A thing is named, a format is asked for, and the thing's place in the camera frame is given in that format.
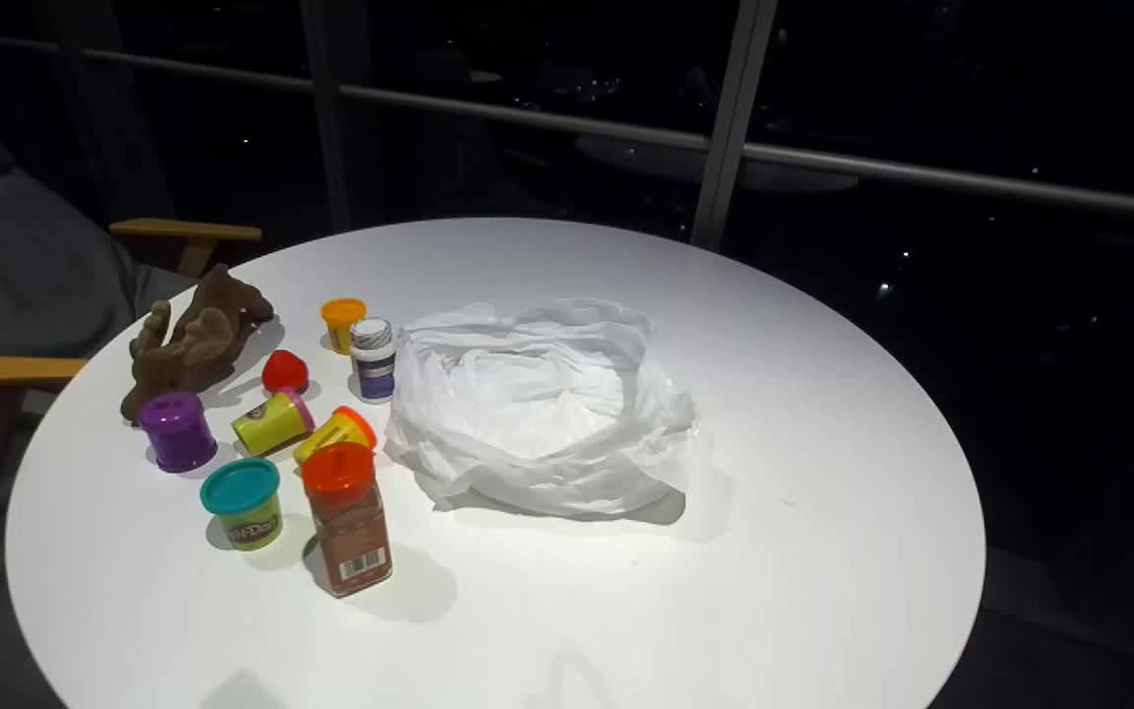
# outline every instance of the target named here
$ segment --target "plastic bag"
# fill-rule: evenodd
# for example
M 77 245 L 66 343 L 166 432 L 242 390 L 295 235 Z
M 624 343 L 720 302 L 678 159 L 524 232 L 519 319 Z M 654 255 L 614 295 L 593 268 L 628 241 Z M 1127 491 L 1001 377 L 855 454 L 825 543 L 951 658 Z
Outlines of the plastic bag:
M 623 516 L 686 482 L 687 392 L 614 302 L 490 307 L 406 327 L 384 454 L 438 505 L 484 491 L 547 516 Z

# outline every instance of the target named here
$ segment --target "orange container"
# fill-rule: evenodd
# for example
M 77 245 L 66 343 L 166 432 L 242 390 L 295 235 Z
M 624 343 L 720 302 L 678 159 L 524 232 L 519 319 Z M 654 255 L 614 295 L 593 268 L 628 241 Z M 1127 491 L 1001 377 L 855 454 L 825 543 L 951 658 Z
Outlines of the orange container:
M 297 482 L 316 513 L 325 591 L 354 595 L 381 581 L 394 572 L 394 557 L 372 482 L 372 450 L 354 440 L 325 445 L 303 462 Z
M 356 319 L 364 319 L 364 298 L 325 298 L 322 302 L 330 352 L 351 354 Z

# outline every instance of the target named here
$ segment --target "label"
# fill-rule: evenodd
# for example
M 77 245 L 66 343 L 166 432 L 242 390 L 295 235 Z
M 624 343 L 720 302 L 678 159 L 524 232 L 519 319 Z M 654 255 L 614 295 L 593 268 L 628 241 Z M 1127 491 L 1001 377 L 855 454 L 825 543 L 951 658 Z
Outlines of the label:
M 258 543 L 262 537 L 274 537 L 284 522 L 284 516 L 258 516 L 258 521 L 241 521 L 241 522 L 226 522 L 225 537 L 241 547 L 247 543 Z
M 360 366 L 360 377 L 388 377 L 394 374 L 394 361 L 368 361 Z
M 372 572 L 372 568 L 384 568 L 384 547 L 377 547 L 377 553 L 368 553 L 368 557 L 356 557 L 356 560 L 346 560 L 346 564 L 339 564 L 339 578 L 356 578 L 356 575 L 364 575 L 364 572 Z

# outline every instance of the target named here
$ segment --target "white round table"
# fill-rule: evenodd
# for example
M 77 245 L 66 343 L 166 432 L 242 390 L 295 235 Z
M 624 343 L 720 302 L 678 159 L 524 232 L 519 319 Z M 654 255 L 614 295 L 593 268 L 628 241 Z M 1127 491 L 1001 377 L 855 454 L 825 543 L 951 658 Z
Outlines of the white round table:
M 566 219 L 422 219 L 297 245 L 233 274 L 279 310 L 241 374 L 204 392 L 220 440 L 169 478 L 117 419 L 127 343 L 48 409 L 6 513 L 23 637 L 74 709 L 889 709 L 956 667 L 985 588 L 985 521 L 940 409 L 859 327 L 725 255 Z M 226 421 L 258 361 L 312 361 L 312 409 L 354 400 L 317 302 L 360 295 L 411 324 L 460 302 L 516 316 L 614 298 L 691 392 L 709 463 L 678 521 L 438 513 L 381 457 L 394 578 L 330 597 L 289 454 L 284 537 L 207 538 L 204 473 L 237 462 Z

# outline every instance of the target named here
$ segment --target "cup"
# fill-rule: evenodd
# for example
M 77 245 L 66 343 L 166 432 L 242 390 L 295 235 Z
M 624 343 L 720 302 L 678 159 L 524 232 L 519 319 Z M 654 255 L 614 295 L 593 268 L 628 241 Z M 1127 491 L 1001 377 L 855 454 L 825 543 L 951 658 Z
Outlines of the cup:
M 137 409 L 137 428 L 146 428 L 156 469 L 190 473 L 217 454 L 204 406 L 190 390 L 169 390 Z
M 356 409 L 339 406 L 312 438 L 295 445 L 295 462 L 303 463 L 306 457 L 339 440 L 354 440 L 360 450 L 377 445 L 368 421 Z
M 262 406 L 237 419 L 233 428 L 251 457 L 262 457 L 262 454 L 284 450 L 295 438 L 306 438 L 316 428 L 316 419 L 295 392 L 279 390 L 262 398 Z
M 364 302 L 360 298 L 325 298 L 322 302 L 322 324 L 325 324 L 330 352 L 351 354 L 356 319 L 364 319 Z
M 262 547 L 284 529 L 279 469 L 258 457 L 233 462 L 204 482 L 200 505 L 217 516 L 233 547 Z

